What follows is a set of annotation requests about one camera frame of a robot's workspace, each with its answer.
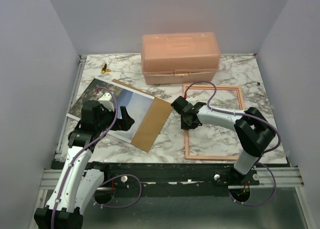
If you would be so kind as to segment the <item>pink wooden picture frame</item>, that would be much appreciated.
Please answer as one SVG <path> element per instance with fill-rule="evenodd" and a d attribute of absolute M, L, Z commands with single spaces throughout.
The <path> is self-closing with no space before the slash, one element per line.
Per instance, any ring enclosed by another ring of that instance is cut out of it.
<path fill-rule="evenodd" d="M 218 91 L 234 91 L 236 92 L 238 106 L 240 110 L 245 109 L 245 103 L 243 99 L 242 89 L 240 86 L 231 85 L 219 85 L 216 87 Z M 183 85 L 183 94 L 185 95 L 188 90 L 207 90 L 214 91 L 214 87 L 211 85 Z M 190 140 L 189 132 L 184 131 L 184 157 L 187 160 L 200 160 L 200 161 L 236 161 L 238 155 L 194 155 L 190 154 Z"/>

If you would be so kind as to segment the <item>landscape photo print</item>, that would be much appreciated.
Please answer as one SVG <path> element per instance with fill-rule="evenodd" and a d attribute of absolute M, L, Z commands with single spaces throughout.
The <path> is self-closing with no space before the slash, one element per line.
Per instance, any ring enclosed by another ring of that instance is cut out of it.
<path fill-rule="evenodd" d="M 135 120 L 135 123 L 129 131 L 110 131 L 108 133 L 113 137 L 131 143 L 147 114 L 154 97 L 139 92 L 136 89 L 120 85 L 118 82 L 108 81 L 97 76 L 80 95 L 71 109 L 69 109 L 67 116 L 79 121 L 81 119 L 81 108 L 83 103 L 89 100 L 98 101 L 97 94 L 99 92 L 110 93 L 114 100 L 114 110 L 120 108 L 120 106 L 125 106 L 129 116 Z"/>

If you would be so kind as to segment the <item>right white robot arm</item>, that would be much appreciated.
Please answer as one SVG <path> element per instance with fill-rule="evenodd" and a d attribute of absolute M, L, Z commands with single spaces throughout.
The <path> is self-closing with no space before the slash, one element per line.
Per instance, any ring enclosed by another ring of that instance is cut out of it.
<path fill-rule="evenodd" d="M 255 107 L 248 110 L 227 110 L 211 107 L 205 102 L 192 104 L 183 96 L 175 99 L 171 107 L 180 115 L 183 130 L 214 125 L 237 134 L 242 152 L 230 172 L 230 180 L 236 185 L 247 181 L 248 172 L 276 136 L 274 126 Z"/>

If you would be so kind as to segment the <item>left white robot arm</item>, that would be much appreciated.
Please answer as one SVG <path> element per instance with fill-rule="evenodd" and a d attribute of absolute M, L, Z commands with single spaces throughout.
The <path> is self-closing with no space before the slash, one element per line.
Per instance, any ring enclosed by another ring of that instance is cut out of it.
<path fill-rule="evenodd" d="M 98 186 L 110 183 L 104 166 L 85 172 L 95 146 L 112 131 L 128 131 L 135 120 L 125 106 L 109 110 L 97 100 L 83 103 L 81 118 L 68 135 L 67 157 L 55 189 L 43 208 L 37 208 L 34 220 L 40 229 L 80 229 L 84 210 Z"/>

